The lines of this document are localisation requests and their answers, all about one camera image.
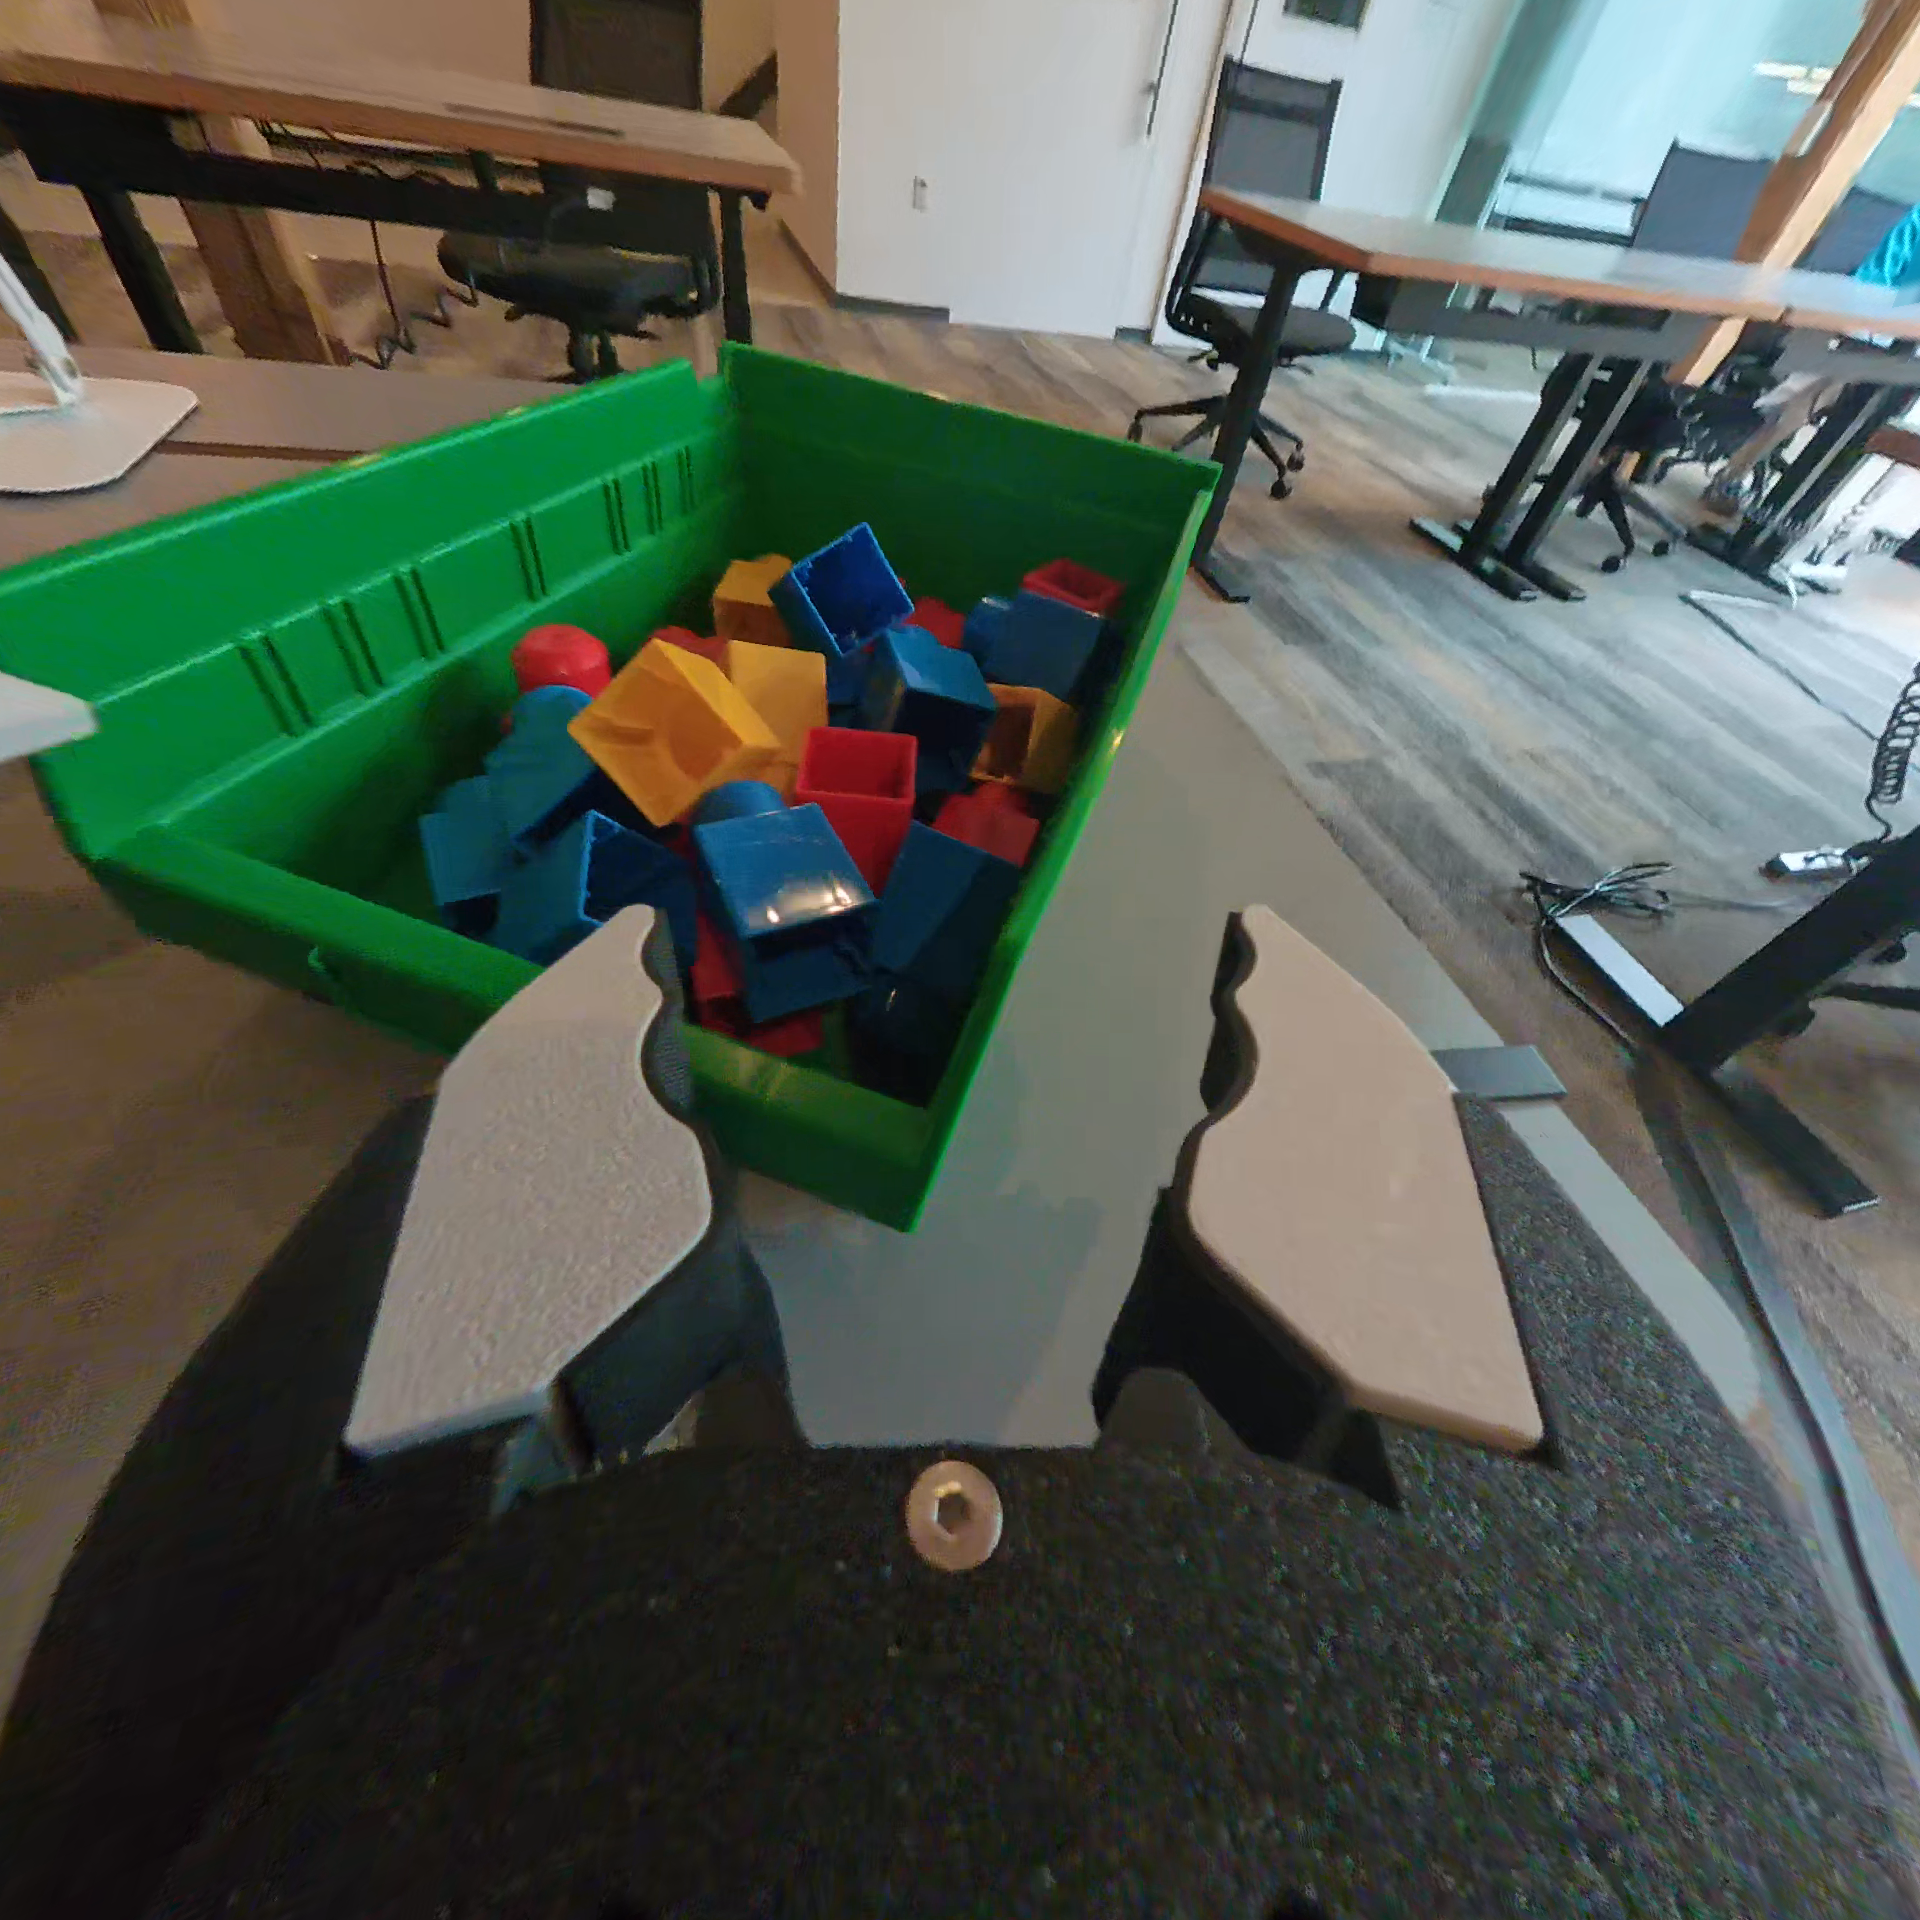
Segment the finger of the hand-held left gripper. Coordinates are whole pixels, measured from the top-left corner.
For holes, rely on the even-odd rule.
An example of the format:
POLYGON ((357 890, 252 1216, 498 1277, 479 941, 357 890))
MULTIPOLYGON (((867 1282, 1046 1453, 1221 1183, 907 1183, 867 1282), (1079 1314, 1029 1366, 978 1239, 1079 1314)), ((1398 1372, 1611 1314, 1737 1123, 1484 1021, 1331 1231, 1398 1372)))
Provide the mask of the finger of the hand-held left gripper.
POLYGON ((90 699, 27 676, 0 676, 0 765, 44 758, 93 731, 102 718, 90 699))

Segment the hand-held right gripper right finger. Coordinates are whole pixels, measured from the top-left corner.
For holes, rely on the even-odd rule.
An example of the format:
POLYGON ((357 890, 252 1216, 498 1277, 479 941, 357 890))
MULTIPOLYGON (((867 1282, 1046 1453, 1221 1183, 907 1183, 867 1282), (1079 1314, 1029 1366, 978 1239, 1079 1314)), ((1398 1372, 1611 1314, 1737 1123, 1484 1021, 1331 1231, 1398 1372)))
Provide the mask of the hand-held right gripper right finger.
POLYGON ((1546 1414, 1429 1041, 1269 900, 1244 900, 1221 948, 1204 1074, 1175 1231, 1327 1389, 1320 1426, 1373 1414, 1535 1453, 1546 1414))

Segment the black desk leg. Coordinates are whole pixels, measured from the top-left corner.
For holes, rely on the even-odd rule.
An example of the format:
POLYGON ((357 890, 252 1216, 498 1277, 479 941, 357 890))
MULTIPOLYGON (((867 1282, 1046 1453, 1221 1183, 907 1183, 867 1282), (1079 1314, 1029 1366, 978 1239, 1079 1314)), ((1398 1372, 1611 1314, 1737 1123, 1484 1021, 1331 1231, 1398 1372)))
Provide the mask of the black desk leg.
POLYGON ((1912 1019, 1912 985, 1853 985, 1843 975, 1912 948, 1920 926, 1920 834, 1889 842, 1855 880, 1819 898, 1766 948, 1730 964, 1711 994, 1659 1021, 1659 1057, 1684 1068, 1737 1128, 1761 1148, 1819 1216, 1868 1211, 1882 1191, 1853 1172, 1737 1057, 1809 1021, 1819 1000, 1882 1006, 1912 1019))

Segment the wooden desk black legs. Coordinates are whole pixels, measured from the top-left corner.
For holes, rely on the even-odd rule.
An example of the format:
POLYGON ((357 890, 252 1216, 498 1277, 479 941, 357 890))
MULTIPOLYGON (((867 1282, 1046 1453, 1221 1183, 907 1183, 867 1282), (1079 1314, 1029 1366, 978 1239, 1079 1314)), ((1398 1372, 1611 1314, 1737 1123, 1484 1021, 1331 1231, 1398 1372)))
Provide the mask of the wooden desk black legs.
POLYGON ((322 297, 270 214, 365 225, 546 236, 539 165, 693 182, 717 199, 722 328, 749 340, 746 199, 795 188, 790 153, 741 111, 594 99, 440 75, 345 41, 268 41, 187 8, 9 8, 9 153, 68 182, 157 356, 202 356, 132 198, 187 214, 237 340, 339 369, 322 297))
POLYGON ((1327 199, 1254 198, 1232 182, 1204 182, 1201 209, 1212 225, 1232 225, 1244 251, 1269 263, 1269 293, 1228 393, 1228 414, 1212 436, 1221 485, 1194 533, 1194 573, 1221 599, 1248 599, 1244 568, 1221 557, 1221 526, 1284 356, 1284 323, 1293 316, 1293 284, 1310 273, 1352 273, 1398 284, 1392 323, 1446 340, 1500 340, 1500 316, 1467 312, 1441 323, 1446 293, 1506 293, 1526 302, 1584 302, 1584 312, 1628 312, 1628 323, 1524 323, 1519 340, 1561 346, 1571 385, 1535 406, 1519 455, 1506 461, 1500 485, 1484 494, 1470 526, 1414 516, 1446 559, 1470 581, 1500 590, 1506 599, 1581 599, 1540 559, 1546 533, 1561 526, 1564 500, 1591 473, 1599 449, 1625 420, 1628 399, 1658 369, 1693 356, 1693 340, 1718 323, 1781 323, 1790 316, 1790 273, 1766 263, 1724 263, 1724 258, 1674 258, 1637 245, 1591 245, 1591 240, 1540 240, 1506 225, 1446 225, 1409 214, 1363 214, 1327 199))

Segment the pile of coloured toy blocks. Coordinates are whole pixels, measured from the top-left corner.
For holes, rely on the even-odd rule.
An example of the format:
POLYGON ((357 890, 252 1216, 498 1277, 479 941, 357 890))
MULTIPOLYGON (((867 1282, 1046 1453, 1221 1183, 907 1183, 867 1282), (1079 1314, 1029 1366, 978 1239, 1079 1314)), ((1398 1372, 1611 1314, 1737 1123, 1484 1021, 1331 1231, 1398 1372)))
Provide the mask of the pile of coloured toy blocks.
POLYGON ((707 630, 662 624, 632 662, 528 624, 493 749, 415 820, 426 890, 528 964, 635 900, 699 1028, 931 1106, 1079 778, 1126 599, 1064 557, 960 614, 850 526, 731 559, 707 630))

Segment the grey power strip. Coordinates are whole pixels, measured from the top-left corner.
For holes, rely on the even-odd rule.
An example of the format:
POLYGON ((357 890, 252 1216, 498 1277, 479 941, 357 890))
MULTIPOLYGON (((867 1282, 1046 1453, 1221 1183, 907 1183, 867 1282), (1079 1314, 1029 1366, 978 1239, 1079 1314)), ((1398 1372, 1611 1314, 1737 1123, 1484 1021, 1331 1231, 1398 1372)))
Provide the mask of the grey power strip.
POLYGON ((1552 941, 1571 948, 1646 1028, 1667 1028, 1684 1012, 1599 915, 1561 915, 1552 941))

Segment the green plastic bin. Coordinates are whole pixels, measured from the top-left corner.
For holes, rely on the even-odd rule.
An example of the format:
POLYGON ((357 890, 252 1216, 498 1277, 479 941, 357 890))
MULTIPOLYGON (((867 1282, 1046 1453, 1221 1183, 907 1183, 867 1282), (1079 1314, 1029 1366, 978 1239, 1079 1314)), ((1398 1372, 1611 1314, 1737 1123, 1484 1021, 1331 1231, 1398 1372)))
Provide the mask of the green plastic bin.
POLYGON ((611 662, 707 630, 731 559, 878 533, 907 596, 978 606, 1043 559, 1119 573, 1119 676, 931 1106, 693 1021, 722 1148, 907 1231, 1046 890, 1175 614, 1212 465, 725 346, 382 461, 9 568, 9 669, 93 708, 39 758, 68 852, 175 948, 455 1046, 546 964, 455 932, 415 820, 498 738, 512 643, 611 662))

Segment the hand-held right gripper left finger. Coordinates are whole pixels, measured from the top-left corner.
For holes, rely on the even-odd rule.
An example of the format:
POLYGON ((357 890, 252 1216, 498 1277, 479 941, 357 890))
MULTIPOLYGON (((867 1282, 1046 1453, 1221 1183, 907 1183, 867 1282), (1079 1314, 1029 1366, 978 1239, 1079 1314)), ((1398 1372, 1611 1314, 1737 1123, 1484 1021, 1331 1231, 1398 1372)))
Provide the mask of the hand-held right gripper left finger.
POLYGON ((672 922, 632 900, 440 1068, 339 1444, 539 1422, 564 1372, 707 1239, 717 1172, 646 1041, 675 1041, 672 922))

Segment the long wooden desk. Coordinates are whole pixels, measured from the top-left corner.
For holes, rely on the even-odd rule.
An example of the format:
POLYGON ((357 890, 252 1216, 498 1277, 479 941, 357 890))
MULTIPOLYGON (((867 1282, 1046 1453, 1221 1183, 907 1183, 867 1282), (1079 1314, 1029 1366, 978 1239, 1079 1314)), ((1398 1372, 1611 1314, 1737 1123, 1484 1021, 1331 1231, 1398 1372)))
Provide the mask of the long wooden desk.
POLYGON ((1693 543, 1781 596, 1841 568, 1841 533, 1868 500, 1873 436, 1902 428, 1912 399, 1912 293, 1865 284, 1843 312, 1790 312, 1766 393, 1711 465, 1693 543))

